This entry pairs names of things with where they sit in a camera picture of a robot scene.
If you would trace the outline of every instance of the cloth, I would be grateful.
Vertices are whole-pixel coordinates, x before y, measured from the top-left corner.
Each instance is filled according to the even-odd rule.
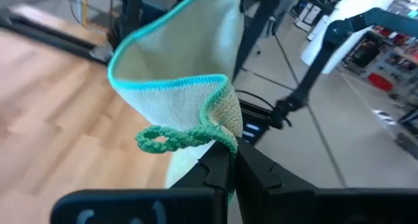
[[[236,155],[242,133],[229,78],[242,37],[240,0],[183,0],[130,34],[115,51],[108,79],[153,126],[137,136],[141,149],[175,151],[166,187],[178,181],[214,143]],[[166,142],[152,140],[166,136]]]

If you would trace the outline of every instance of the black cable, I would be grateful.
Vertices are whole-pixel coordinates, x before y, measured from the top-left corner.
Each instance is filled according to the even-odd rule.
[[[81,24],[82,22],[77,18],[77,16],[74,14],[74,8],[72,7],[72,2],[76,1],[76,0],[68,0],[69,5],[70,5],[70,11],[71,11],[71,15],[73,16],[73,18],[79,23]]]
[[[235,92],[236,92],[236,93],[245,93],[245,94],[247,94],[247,95],[250,95],[250,96],[252,96],[252,97],[255,97],[256,99],[258,99],[258,100],[260,100],[260,101],[262,101],[262,102],[266,103],[269,107],[271,107],[271,109],[274,109],[274,106],[273,106],[272,104],[270,104],[268,101],[264,100],[262,97],[259,97],[259,96],[257,96],[257,95],[256,95],[256,94],[254,94],[254,93],[250,93],[250,92],[243,91],[243,90],[235,90]]]

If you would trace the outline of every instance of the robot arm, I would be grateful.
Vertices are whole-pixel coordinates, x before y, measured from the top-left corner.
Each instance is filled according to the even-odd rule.
[[[322,47],[302,82],[290,96],[276,102],[271,115],[274,127],[281,129],[283,121],[288,121],[288,113],[306,106],[312,86],[333,53],[343,45],[351,34],[371,25],[381,25],[405,35],[418,37],[418,21],[386,12],[380,8],[372,8],[354,17],[332,22],[327,27]]]

